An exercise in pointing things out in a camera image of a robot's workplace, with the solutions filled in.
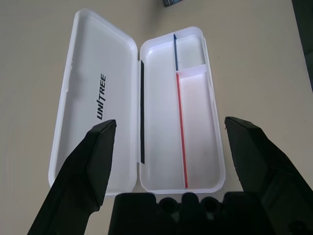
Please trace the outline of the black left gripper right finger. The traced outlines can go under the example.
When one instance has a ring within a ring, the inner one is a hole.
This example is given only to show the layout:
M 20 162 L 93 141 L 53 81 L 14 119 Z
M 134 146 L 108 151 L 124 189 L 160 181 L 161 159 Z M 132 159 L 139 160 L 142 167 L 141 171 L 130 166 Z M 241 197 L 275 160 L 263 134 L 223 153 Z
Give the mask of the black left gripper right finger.
M 288 156 L 252 122 L 226 117 L 232 159 L 245 192 L 255 193 L 278 235 L 313 233 L 313 191 Z

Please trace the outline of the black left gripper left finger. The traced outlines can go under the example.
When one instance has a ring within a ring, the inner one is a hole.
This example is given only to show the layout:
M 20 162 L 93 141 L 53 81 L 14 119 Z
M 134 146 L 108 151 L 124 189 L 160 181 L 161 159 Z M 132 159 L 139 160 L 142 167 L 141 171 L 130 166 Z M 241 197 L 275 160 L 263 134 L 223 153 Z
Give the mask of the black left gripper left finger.
M 103 205 L 112 168 L 116 121 L 93 126 L 63 163 L 28 234 L 83 235 Z

